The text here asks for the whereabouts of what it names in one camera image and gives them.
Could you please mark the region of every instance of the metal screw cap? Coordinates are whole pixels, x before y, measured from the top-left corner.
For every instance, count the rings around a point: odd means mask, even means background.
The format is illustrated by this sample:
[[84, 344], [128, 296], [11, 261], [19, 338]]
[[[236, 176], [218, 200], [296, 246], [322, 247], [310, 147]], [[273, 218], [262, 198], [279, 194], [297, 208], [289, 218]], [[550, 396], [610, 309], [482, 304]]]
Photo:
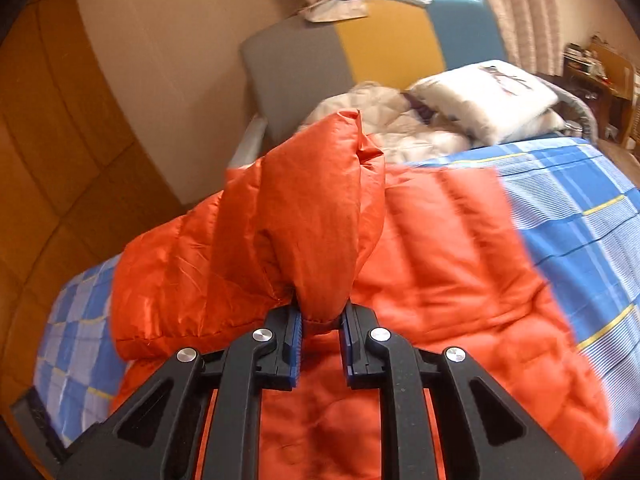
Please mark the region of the metal screw cap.
[[273, 332], [268, 328], [259, 328], [254, 330], [254, 339], [256, 341], [265, 342], [273, 337]]
[[188, 363], [193, 361], [198, 353], [193, 348], [183, 348], [178, 352], [178, 361], [181, 363]]
[[449, 361], [459, 363], [465, 360], [466, 354], [462, 348], [452, 346], [451, 348], [447, 348], [446, 356]]
[[391, 338], [391, 332], [386, 328], [379, 326], [371, 331], [371, 338], [380, 342], [389, 341], [389, 338]]

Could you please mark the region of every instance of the wooden floor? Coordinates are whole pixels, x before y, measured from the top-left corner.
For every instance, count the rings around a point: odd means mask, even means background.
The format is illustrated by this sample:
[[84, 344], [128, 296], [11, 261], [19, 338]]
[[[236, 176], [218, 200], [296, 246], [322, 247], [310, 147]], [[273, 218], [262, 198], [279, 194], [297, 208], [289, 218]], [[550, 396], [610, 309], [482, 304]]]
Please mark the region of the wooden floor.
[[602, 139], [598, 141], [598, 148], [636, 187], [640, 187], [640, 162], [630, 152], [619, 144]]
[[184, 211], [111, 94], [76, 0], [31, 0], [0, 44], [0, 211], [0, 415], [26, 447], [9, 406], [33, 384], [61, 286]]

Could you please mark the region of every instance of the curtain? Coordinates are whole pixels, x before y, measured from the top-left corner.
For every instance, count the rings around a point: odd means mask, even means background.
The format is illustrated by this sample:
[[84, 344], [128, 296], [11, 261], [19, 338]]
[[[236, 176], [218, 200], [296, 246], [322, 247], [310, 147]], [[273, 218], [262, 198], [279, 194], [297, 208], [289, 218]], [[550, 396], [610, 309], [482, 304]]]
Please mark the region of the curtain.
[[562, 46], [556, 0], [487, 0], [509, 61], [527, 72], [556, 75]]

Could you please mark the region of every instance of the orange quilted fabric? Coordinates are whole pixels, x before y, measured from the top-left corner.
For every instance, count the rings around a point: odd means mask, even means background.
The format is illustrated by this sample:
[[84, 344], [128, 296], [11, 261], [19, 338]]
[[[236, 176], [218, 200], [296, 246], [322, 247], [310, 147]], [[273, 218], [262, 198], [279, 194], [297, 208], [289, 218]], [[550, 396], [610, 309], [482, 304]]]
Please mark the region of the orange quilted fabric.
[[187, 215], [130, 243], [112, 333], [129, 369], [117, 407], [184, 346], [224, 348], [295, 289], [305, 319], [293, 392], [265, 392], [262, 480], [380, 476], [375, 392], [345, 384], [348, 297], [415, 346], [462, 346], [587, 478], [615, 454], [606, 400], [533, 268], [492, 170], [385, 167], [356, 112], [297, 134]]

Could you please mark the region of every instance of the white pillow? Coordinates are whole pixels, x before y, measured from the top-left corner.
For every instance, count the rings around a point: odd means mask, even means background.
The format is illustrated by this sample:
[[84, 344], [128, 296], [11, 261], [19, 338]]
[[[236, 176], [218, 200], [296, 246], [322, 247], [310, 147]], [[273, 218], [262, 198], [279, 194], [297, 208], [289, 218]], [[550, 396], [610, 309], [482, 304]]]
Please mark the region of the white pillow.
[[540, 80], [503, 61], [485, 61], [414, 83], [408, 91], [486, 146], [499, 144], [558, 102]]
[[553, 110], [547, 110], [535, 119], [530, 120], [524, 126], [519, 127], [511, 135], [506, 136], [501, 143], [527, 140], [551, 132], [560, 132], [566, 128], [564, 119]]

